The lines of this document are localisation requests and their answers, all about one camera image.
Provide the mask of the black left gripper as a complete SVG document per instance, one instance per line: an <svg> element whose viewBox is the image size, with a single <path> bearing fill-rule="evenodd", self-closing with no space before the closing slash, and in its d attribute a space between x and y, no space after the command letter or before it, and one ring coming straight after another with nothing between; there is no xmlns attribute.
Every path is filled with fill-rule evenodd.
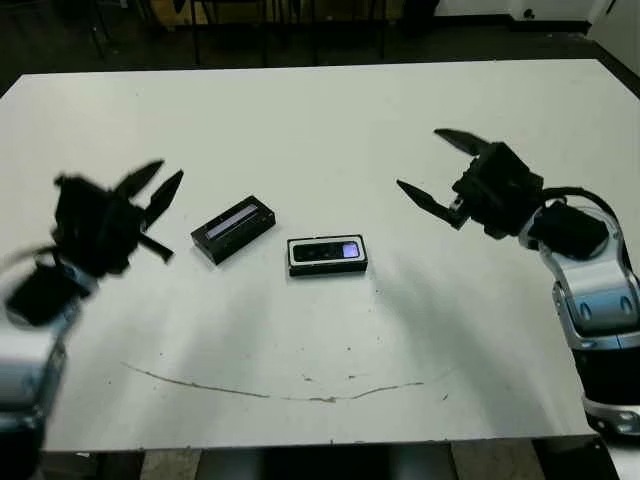
<svg viewBox="0 0 640 480"><path fill-rule="evenodd" d="M183 171L177 171L152 194L144 220L143 210L127 200L140 193L163 164L163 159L156 159L129 172L115 187L118 195L102 189L61 190L54 228L59 254L96 278L122 274L140 246L169 261L174 252L148 237L143 224L153 225L169 208Z"/></svg>

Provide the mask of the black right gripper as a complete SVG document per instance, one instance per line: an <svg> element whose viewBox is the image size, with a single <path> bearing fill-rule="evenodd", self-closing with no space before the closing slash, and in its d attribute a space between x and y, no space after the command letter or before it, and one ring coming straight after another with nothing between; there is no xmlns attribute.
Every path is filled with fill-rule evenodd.
<svg viewBox="0 0 640 480"><path fill-rule="evenodd" d="M518 236L538 208L538 175L507 145L491 145L473 133L438 128L434 133L472 157L476 157L453 191L462 199L462 210L495 238ZM403 180L400 189L422 210L460 228L460 217L436 202L427 192Z"/></svg>

